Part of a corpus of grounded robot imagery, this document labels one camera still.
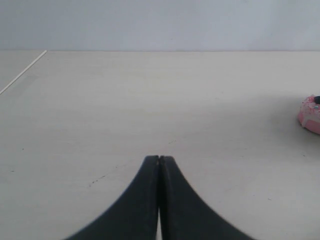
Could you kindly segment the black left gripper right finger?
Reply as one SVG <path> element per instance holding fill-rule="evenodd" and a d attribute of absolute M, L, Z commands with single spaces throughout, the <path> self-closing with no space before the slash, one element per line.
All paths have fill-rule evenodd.
<path fill-rule="evenodd" d="M 252 239 L 201 199 L 171 156 L 159 158 L 158 196 L 163 240 Z"/>

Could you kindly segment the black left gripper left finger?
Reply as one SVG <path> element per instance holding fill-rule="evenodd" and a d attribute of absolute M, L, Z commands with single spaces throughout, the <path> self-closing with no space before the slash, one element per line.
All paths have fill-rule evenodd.
<path fill-rule="evenodd" d="M 159 157 L 147 156 L 122 195 L 69 240 L 155 240 L 158 227 Z"/>

